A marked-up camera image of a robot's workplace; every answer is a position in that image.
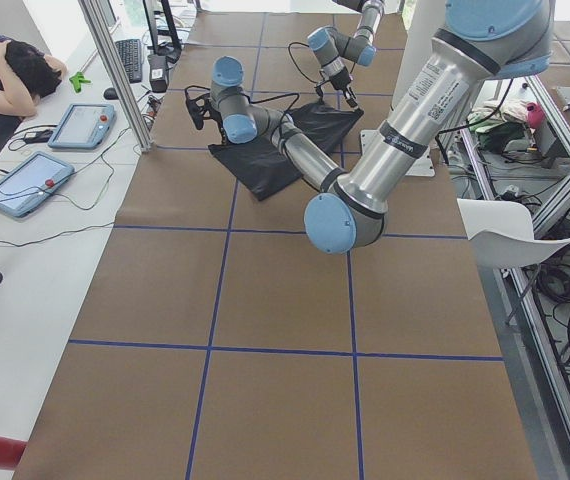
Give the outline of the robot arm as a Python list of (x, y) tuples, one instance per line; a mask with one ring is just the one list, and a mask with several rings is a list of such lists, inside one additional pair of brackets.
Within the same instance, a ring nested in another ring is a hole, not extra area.
[(317, 89), (324, 83), (330, 83), (343, 94), (350, 107), (357, 108), (358, 102), (351, 88), (352, 75), (345, 62), (364, 67), (372, 63), (377, 52), (373, 45), (374, 37), (385, 13), (385, 2), (338, 0), (335, 4), (360, 14), (355, 33), (346, 35), (333, 26), (320, 27), (308, 35), (307, 44), (320, 67), (322, 80)]
[(340, 169), (281, 111), (249, 102), (241, 62), (213, 64), (209, 100), (234, 144), (266, 138), (318, 194), (304, 213), (306, 234), (319, 250), (342, 254), (380, 238), (387, 199), (443, 131), (471, 87), (487, 79), (537, 74), (549, 65), (552, 1), (447, 1), (432, 53), (382, 121), (357, 165)]

